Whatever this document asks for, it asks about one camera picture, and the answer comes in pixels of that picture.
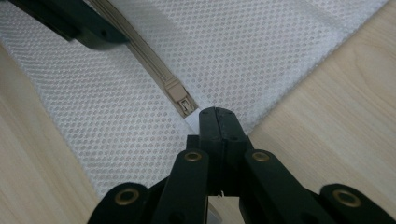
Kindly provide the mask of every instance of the white cloth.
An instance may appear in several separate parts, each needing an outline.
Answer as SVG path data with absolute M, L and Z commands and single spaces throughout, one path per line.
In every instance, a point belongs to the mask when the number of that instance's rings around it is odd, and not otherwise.
M 0 40 L 99 196 L 119 183 L 151 186 L 169 175 L 193 132 L 126 47 L 68 43 L 8 2 L 0 2 Z
M 109 0 L 202 109 L 249 133 L 386 0 Z
M 111 2 L 201 108 L 231 109 L 249 132 L 386 0 Z M 67 43 L 8 2 L 0 41 L 100 196 L 169 174 L 192 130 L 127 48 Z

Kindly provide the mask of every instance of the metal zipper slider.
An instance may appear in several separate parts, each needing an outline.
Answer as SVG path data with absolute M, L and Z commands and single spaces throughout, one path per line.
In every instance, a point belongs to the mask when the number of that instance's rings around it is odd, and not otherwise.
M 195 110 L 195 107 L 190 103 L 187 97 L 179 101 L 178 103 L 180 104 L 181 109 L 183 110 L 185 115 L 190 115 Z
M 178 103 L 179 107 L 181 107 L 182 112 L 186 116 L 194 112 L 195 106 L 189 100 L 189 98 L 191 97 L 186 92 L 178 79 L 172 78 L 171 80 L 167 81 L 165 89 L 169 96 L 172 98 L 172 100 L 175 103 Z

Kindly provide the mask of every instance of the zipper tape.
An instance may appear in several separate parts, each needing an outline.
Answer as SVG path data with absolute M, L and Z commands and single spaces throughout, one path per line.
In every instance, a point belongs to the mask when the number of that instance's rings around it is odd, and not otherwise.
M 128 49 L 145 67 L 181 117 L 186 118 L 198 108 L 189 93 L 134 27 L 107 0 L 90 0 L 94 8 L 130 39 Z

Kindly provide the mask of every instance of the wood grain surface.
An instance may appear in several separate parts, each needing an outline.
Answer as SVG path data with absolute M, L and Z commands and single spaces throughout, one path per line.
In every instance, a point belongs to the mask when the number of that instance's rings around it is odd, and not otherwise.
M 396 218 L 396 1 L 291 91 L 250 138 L 308 189 L 359 189 Z M 0 48 L 0 222 L 85 223 L 98 198 L 28 78 Z M 236 198 L 210 198 L 243 223 Z

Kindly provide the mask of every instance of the brass screw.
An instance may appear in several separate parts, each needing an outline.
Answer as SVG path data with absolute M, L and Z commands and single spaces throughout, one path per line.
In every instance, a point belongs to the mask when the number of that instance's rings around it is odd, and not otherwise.
M 202 155 L 199 154 L 198 152 L 189 152 L 186 155 L 184 155 L 184 159 L 186 161 L 198 161 L 202 158 Z
M 361 206 L 361 200 L 353 193 L 344 190 L 336 189 L 332 192 L 332 196 L 341 204 L 348 207 L 359 207 Z
M 270 160 L 270 157 L 267 154 L 263 153 L 263 152 L 255 152 L 251 156 L 256 161 L 269 161 Z
M 120 190 L 114 198 L 114 201 L 116 201 L 118 205 L 128 205 L 134 203 L 137 198 L 139 198 L 139 191 L 134 188 L 128 188 Z

